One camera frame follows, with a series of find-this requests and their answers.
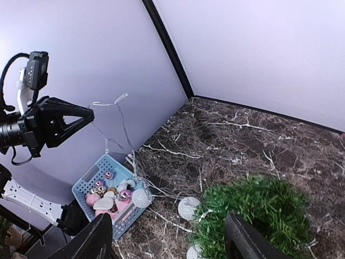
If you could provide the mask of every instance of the dark marble countertop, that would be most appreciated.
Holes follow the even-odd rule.
[[[136,153],[159,187],[199,199],[215,183],[246,174],[287,179],[310,199],[319,258],[345,256],[345,139],[299,121],[193,98]],[[157,198],[117,242],[124,258],[185,258],[191,229],[176,200]]]

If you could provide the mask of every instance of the white backdrop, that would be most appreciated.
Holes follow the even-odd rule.
[[[345,131],[345,2],[154,0],[194,92]]]
[[[0,2],[0,67],[19,52],[47,51],[49,95],[87,106],[93,101],[120,102],[128,134],[141,146],[183,104],[186,97],[169,57],[141,1]],[[5,100],[16,103],[16,80],[27,60],[17,61],[5,80]],[[96,107],[95,124],[126,150],[109,144],[111,152],[129,147],[116,107]],[[104,139],[91,125],[58,148],[21,167],[10,165],[12,152],[0,156],[25,188],[45,199],[69,203],[72,185],[104,154]],[[17,161],[29,157],[19,148]],[[1,201],[23,219],[44,228],[47,222],[17,205]]]

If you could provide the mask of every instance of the blue plastic basket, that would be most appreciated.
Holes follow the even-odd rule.
[[[106,180],[106,171],[113,172],[115,174],[114,179]],[[94,187],[95,182],[97,180],[103,180],[106,186],[109,186],[110,182],[116,183],[113,185],[114,187],[117,187],[122,180],[132,178],[133,173],[130,170],[117,162],[111,156],[103,155],[95,165],[91,167],[90,170],[77,181],[77,183],[75,183],[72,187],[72,193],[88,220],[92,221],[95,218],[95,211],[86,204],[85,195]],[[134,189],[143,188],[141,182],[138,182],[137,180],[135,180],[135,182],[136,186]],[[113,239],[118,240],[144,211],[144,208],[142,209],[134,206],[131,201],[113,223]]]

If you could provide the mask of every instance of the black corner trim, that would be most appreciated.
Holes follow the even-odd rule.
[[[182,63],[180,61],[180,58],[177,55],[177,52],[175,50],[175,47],[173,45],[173,42],[171,41],[169,34],[163,24],[163,21],[156,9],[155,4],[152,0],[142,0],[147,12],[149,13],[149,16],[151,17],[151,20],[153,24],[156,27],[156,30],[158,32],[158,35],[161,38],[161,41],[165,47],[165,50],[168,53],[168,56],[171,60],[172,65],[174,66],[174,69],[176,71],[176,74],[181,82],[181,85],[185,91],[185,94],[188,99],[194,97],[194,93],[192,90],[192,87],[189,83],[187,74],[182,66]]]
[[[314,126],[314,127],[317,127],[317,128],[321,128],[321,129],[326,130],[326,131],[331,131],[331,132],[339,134],[339,135],[343,134],[342,131],[338,131],[337,129],[333,129],[333,128],[330,128],[330,127],[327,127],[327,126],[324,126],[324,125],[320,125],[320,124],[317,124],[317,123],[314,123],[314,122],[310,122],[310,121],[307,121],[307,120],[298,119],[298,118],[295,118],[295,117],[292,117],[292,116],[288,116],[288,115],[284,115],[284,114],[277,113],[277,112],[271,112],[271,111],[263,110],[263,109],[260,109],[260,108],[255,108],[255,107],[251,107],[251,106],[247,106],[247,105],[243,105],[243,104],[236,104],[236,103],[232,103],[230,101],[223,101],[223,100],[214,99],[214,98],[205,97],[205,96],[195,96],[195,98],[206,99],[206,100],[210,100],[210,101],[217,101],[217,102],[223,103],[223,104],[230,104],[230,105],[235,105],[235,106],[238,106],[238,107],[247,108],[247,109],[251,109],[251,110],[255,110],[255,111],[259,111],[259,112],[264,112],[264,113],[272,114],[272,115],[275,115],[275,116],[280,116],[280,117],[283,117],[283,118],[288,119],[288,120],[299,121],[301,123],[304,123],[304,124],[307,124],[307,125],[311,125],[311,126]]]
[[[25,243],[19,247],[17,252],[25,254],[38,240],[41,240],[42,245],[44,245],[43,236],[51,228],[51,224],[49,224],[43,231],[39,230],[2,205],[0,205],[0,215],[11,221],[16,226],[20,227],[22,230],[27,230],[27,232],[32,235],[32,237],[28,240],[28,243]]]

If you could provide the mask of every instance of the white bauble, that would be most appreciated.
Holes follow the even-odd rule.
[[[114,206],[112,197],[103,197],[93,205],[94,210],[110,210]]]
[[[201,257],[202,249],[198,244],[192,245],[187,251],[187,259],[203,259]]]
[[[178,213],[185,220],[194,219],[194,211],[200,204],[200,201],[194,197],[183,198],[178,204]]]
[[[150,192],[145,189],[138,189],[132,193],[133,204],[138,208],[147,208],[151,202]]]
[[[112,190],[110,190],[110,191],[104,193],[103,197],[111,197],[111,198],[114,198],[114,197],[115,197],[115,193],[114,193]]]

